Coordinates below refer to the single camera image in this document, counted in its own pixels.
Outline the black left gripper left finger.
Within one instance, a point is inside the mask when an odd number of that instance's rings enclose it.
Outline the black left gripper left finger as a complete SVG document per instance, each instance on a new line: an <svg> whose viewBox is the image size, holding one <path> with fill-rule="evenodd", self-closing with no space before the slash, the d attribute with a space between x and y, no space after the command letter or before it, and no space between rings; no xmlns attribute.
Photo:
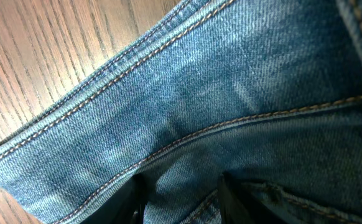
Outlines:
<svg viewBox="0 0 362 224"><path fill-rule="evenodd" d="M137 174L81 224L143 224L146 204L146 181Z"/></svg>

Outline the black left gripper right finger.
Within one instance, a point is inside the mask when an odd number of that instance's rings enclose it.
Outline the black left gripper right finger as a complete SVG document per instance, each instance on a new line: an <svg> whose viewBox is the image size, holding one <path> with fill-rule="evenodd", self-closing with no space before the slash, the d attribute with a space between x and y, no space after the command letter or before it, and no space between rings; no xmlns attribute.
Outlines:
<svg viewBox="0 0 362 224"><path fill-rule="evenodd" d="M254 198L230 173L220 175L217 189L222 224L286 224Z"/></svg>

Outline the light blue denim jeans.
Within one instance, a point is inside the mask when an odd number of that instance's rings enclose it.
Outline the light blue denim jeans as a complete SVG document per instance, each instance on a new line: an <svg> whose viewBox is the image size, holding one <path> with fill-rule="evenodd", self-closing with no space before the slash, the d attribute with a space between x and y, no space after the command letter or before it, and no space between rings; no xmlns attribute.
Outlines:
<svg viewBox="0 0 362 224"><path fill-rule="evenodd" d="M0 142L44 223L137 174L144 223L221 223L224 172L286 223L362 223L362 1L182 1Z"/></svg>

